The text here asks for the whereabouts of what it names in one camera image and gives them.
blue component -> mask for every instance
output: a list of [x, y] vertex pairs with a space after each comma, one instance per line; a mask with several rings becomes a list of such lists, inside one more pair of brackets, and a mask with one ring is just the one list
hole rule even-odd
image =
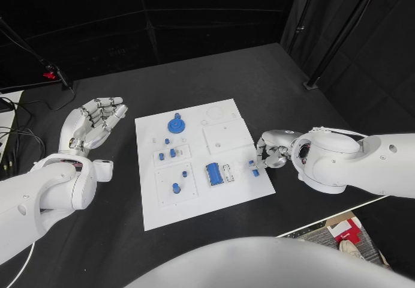
[[224, 183], [224, 179], [222, 179], [222, 176], [221, 176], [218, 163], [211, 163], [209, 165], [206, 165], [206, 171], [208, 171], [208, 175], [209, 175], [211, 186], [222, 184]]
[[255, 176], [255, 177], [260, 176], [260, 172], [258, 172], [258, 170], [253, 170], [253, 173], [254, 173], [254, 176]]
[[173, 184], [173, 192], [175, 192], [175, 194], [180, 193], [180, 187], [179, 187], [178, 183]]
[[185, 121], [182, 120], [180, 114], [175, 114], [175, 119], [167, 124], [167, 129], [173, 134], [179, 134], [185, 130]]

black table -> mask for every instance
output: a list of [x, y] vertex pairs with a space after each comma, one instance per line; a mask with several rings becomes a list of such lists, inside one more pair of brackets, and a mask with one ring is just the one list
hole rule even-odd
[[[231, 238], [278, 236], [376, 199], [353, 187], [338, 195], [314, 191], [289, 163], [268, 170], [276, 194], [144, 232], [134, 119], [234, 98], [254, 139], [271, 129], [348, 129], [322, 92], [304, 89], [306, 81], [286, 51], [271, 44], [77, 81], [77, 100], [58, 112], [42, 103], [28, 106], [48, 153], [58, 150], [74, 108], [98, 97], [123, 97], [130, 109], [106, 144], [90, 153], [93, 160], [114, 161], [113, 180], [98, 184], [88, 209], [38, 241], [15, 287], [124, 287], [189, 250]], [[22, 102], [46, 100], [57, 107], [70, 98], [54, 85], [25, 91]], [[26, 171], [38, 157], [36, 142], [28, 140], [23, 148]], [[28, 250], [0, 267], [2, 282], [15, 277], [26, 256]]]

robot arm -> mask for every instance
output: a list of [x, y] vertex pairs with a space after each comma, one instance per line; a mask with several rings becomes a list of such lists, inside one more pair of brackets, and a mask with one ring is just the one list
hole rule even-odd
[[0, 264], [94, 199], [97, 182], [113, 177], [113, 162], [88, 160], [127, 111], [121, 98], [100, 98], [75, 109], [64, 123], [59, 153], [28, 174], [0, 182]]
[[[363, 139], [355, 141], [345, 134]], [[366, 136], [322, 127], [291, 135], [289, 143], [284, 130], [264, 133], [258, 149], [265, 143], [265, 150], [276, 152], [251, 169], [281, 167], [293, 160], [299, 179], [325, 193], [342, 193], [352, 185], [378, 195], [415, 198], [415, 134]]]

circular hole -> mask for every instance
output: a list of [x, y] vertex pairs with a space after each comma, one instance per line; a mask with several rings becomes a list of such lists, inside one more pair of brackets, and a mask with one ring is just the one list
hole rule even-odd
[[389, 150], [392, 153], [397, 153], [398, 152], [398, 149], [397, 149], [397, 146], [395, 145], [389, 145]]

